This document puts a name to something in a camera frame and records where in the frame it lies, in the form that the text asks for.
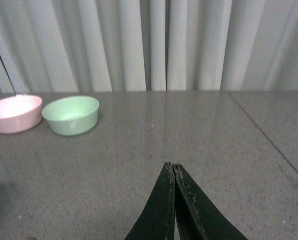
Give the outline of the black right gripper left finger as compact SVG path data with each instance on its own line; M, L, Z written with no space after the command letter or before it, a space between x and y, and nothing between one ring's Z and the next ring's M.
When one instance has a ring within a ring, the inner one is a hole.
M173 240L175 231L175 175L164 163L149 199L126 236L128 240Z

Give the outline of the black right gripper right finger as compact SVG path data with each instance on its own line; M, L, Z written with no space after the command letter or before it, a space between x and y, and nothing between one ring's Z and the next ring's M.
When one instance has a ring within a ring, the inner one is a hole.
M176 183L175 211L180 239L246 239L216 208L181 164L173 164L173 171Z

